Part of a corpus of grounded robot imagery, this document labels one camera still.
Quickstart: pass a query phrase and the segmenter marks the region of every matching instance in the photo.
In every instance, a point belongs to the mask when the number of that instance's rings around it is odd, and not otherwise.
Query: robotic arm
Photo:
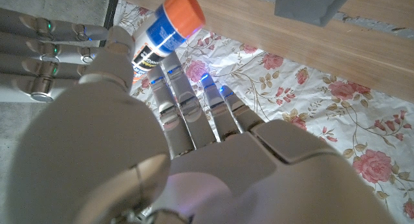
[[[17,149],[11,223],[137,223],[131,214],[149,205],[152,224],[393,223],[329,145],[284,121],[264,123],[205,74],[217,142],[175,53],[163,64],[177,101],[161,67],[148,74],[161,128],[128,95],[131,36],[113,27],[108,37],[78,82],[42,93],[54,101]]]

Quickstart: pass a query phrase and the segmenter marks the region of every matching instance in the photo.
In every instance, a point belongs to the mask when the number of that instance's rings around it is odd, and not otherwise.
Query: floral fabric
[[[148,14],[120,1],[115,24],[132,32]],[[205,72],[263,120],[283,119],[328,142],[397,223],[414,223],[414,104],[206,30],[176,51],[208,119]],[[148,80],[132,95],[157,112]]]

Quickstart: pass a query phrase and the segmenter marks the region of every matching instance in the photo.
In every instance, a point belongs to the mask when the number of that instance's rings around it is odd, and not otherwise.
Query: gray block
[[[347,0],[276,0],[276,16],[324,27]]]

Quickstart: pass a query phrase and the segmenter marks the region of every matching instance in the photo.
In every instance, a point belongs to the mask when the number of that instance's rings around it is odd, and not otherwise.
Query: pink rose pattern
[[[299,127],[299,128],[301,128],[301,129],[303,129],[303,130],[308,130],[308,129],[306,128],[306,122],[305,122],[304,120],[300,119],[299,117],[294,117],[294,118],[290,121],[290,123],[292,123],[292,124],[293,124],[293,125],[295,125],[296,127]]]
[[[306,79],[309,78],[307,68],[303,68],[296,73],[296,79],[298,79],[298,84],[302,85],[306,82]]]
[[[141,87],[143,89],[148,89],[149,88],[149,80],[147,77],[143,78],[141,81]]]
[[[194,50],[214,50],[219,45],[215,43],[216,40],[222,40],[221,36],[215,35],[214,33],[210,33],[209,36],[201,37],[201,38],[195,38],[195,41],[191,43],[191,45],[194,45]],[[256,48],[251,47],[249,45],[244,45],[244,47],[240,48],[241,52],[244,52],[245,54],[252,54],[257,51]],[[271,69],[277,69],[282,66],[283,64],[283,58],[280,56],[276,56],[275,54],[269,54],[269,53],[262,53],[261,59],[258,61],[260,65],[263,65],[262,70],[269,71]],[[186,68],[186,75],[192,82],[198,82],[201,78],[201,75],[206,72],[210,72],[208,63],[206,63],[205,60],[201,59],[192,59],[188,60],[185,64]],[[309,80],[309,71],[310,69],[303,67],[302,69],[296,71],[294,73],[295,77],[295,83],[297,82],[295,87],[285,87],[281,86],[281,84],[285,85],[284,80],[286,79],[286,76],[279,78],[274,78],[273,86],[269,87],[269,90],[266,90],[266,93],[271,93],[269,95],[263,95],[266,98],[270,97],[272,98],[272,102],[274,105],[278,108],[284,108],[285,105],[295,105],[295,102],[292,102],[293,100],[297,99],[298,96],[300,96],[301,92],[293,92],[293,89],[299,89],[300,85],[303,85],[307,80]],[[260,70],[257,70],[257,78],[259,76],[264,76],[264,74],[260,73]],[[373,97],[370,95],[371,93],[374,94],[375,91],[372,91],[368,87],[364,87],[362,85],[350,82],[350,81],[344,81],[344,80],[337,80],[330,79],[330,81],[325,82],[327,87],[325,88],[328,94],[332,95],[332,97],[336,97],[339,101],[336,102],[337,109],[339,107],[343,108],[343,112],[345,113],[342,117],[335,117],[335,118],[347,118],[349,120],[349,123],[352,124],[350,117],[354,118],[354,115],[359,113],[353,113],[351,107],[361,107],[360,99],[358,98],[365,98],[366,100],[370,100]],[[147,89],[146,87],[149,87],[149,84],[147,85],[146,81],[142,81],[142,88]],[[326,102],[322,103],[322,106],[318,111],[323,111],[328,113],[329,111],[326,110],[326,107],[331,104],[332,102]],[[309,116],[312,116],[313,107],[310,108],[309,112],[307,113]],[[409,122],[407,122],[407,111],[401,110],[398,112],[398,114],[390,115],[390,118],[378,116],[376,119],[372,121],[371,124],[368,124],[366,127],[363,127],[364,123],[360,123],[358,120],[358,129],[363,129],[362,131],[365,131],[367,134],[375,133],[375,135],[372,135],[373,137],[378,137],[383,141],[383,144],[373,144],[370,145],[368,142],[368,145],[366,146],[364,143],[359,143],[358,145],[354,145],[354,148],[348,149],[349,152],[352,153],[350,157],[346,156],[348,159],[350,159],[350,162],[352,163],[353,168],[356,170],[357,173],[359,173],[362,178],[364,178],[369,183],[382,183],[381,185],[384,186],[384,183],[388,183],[388,187],[384,187],[384,190],[382,188],[379,188],[379,186],[376,186],[376,191],[382,191],[384,193],[387,192],[387,190],[390,189],[396,189],[396,187],[393,186],[395,179],[398,179],[402,181],[403,183],[410,183],[406,184],[407,188],[413,187],[412,184],[412,178],[406,176],[406,174],[401,173],[408,173],[404,172],[401,168],[400,172],[395,172],[393,169],[393,164],[396,164],[395,160],[398,160],[398,158],[394,159],[392,154],[390,154],[390,150],[400,150],[402,149],[401,146],[397,147],[397,144],[399,142],[405,142],[408,139],[411,140],[411,135],[407,135],[407,131],[411,131],[412,133],[412,126]],[[308,121],[311,121],[312,119],[310,117],[304,117],[299,115],[293,115],[291,118],[289,118],[289,122],[293,125],[308,130]],[[327,127],[323,127],[321,130],[321,134],[318,136],[321,141],[328,142],[329,144],[335,146],[341,146],[340,142],[342,140],[342,136],[336,137],[333,135],[334,128],[330,128],[330,130],[327,129]],[[379,149],[389,149],[389,151],[384,150],[373,150],[373,148],[379,148]],[[413,195],[413,191],[402,191],[408,193],[408,195],[411,194],[411,197]],[[414,203],[409,200],[405,200],[404,203],[400,204],[400,210],[401,213],[404,213],[407,215],[408,218],[413,219],[414,218]]]
[[[407,214],[409,218],[414,219],[414,202],[411,198],[404,204],[404,213]]]
[[[353,82],[348,82],[348,84],[354,89],[354,91],[360,93],[360,94],[365,94],[365,93],[369,93],[371,92],[371,89],[368,87],[364,87],[363,85],[359,85]]]
[[[200,60],[191,61],[190,66],[186,71],[187,77],[193,81],[198,82],[201,79],[201,76],[204,73],[210,72],[210,69],[206,66],[206,64]]]
[[[355,93],[355,90],[351,85],[340,81],[331,83],[328,88],[331,90],[333,96],[338,97],[342,100],[351,99]]]
[[[263,64],[265,65],[265,69],[276,69],[280,67],[283,63],[283,58],[280,56],[277,56],[275,54],[268,53],[263,58]]]
[[[293,98],[295,98],[296,95],[293,93],[293,90],[289,88],[284,89],[283,87],[279,87],[275,98],[276,98],[276,104],[282,105],[283,101],[286,103],[290,103]]]
[[[250,45],[245,45],[245,48],[243,49],[245,53],[255,53],[257,51],[257,47],[253,47]]]
[[[148,13],[148,11],[149,11],[148,9],[140,7],[138,9],[138,14],[141,15],[141,16],[144,16]]]
[[[356,172],[371,183],[387,182],[391,175],[391,158],[381,151],[367,150],[361,160],[354,161]]]

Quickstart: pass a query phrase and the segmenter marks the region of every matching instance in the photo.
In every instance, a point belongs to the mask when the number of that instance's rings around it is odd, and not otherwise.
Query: blue label
[[[161,51],[171,53],[186,39],[175,31],[174,26],[169,22],[163,5],[155,11],[155,15],[157,20],[148,28],[147,35],[155,45],[160,45],[159,49]]]
[[[134,78],[139,78],[142,75],[145,75],[147,73],[146,71],[143,71],[143,70],[139,69],[138,67],[136,67],[134,65],[133,65],[133,68],[134,68],[134,72],[135,72],[134,73]]]

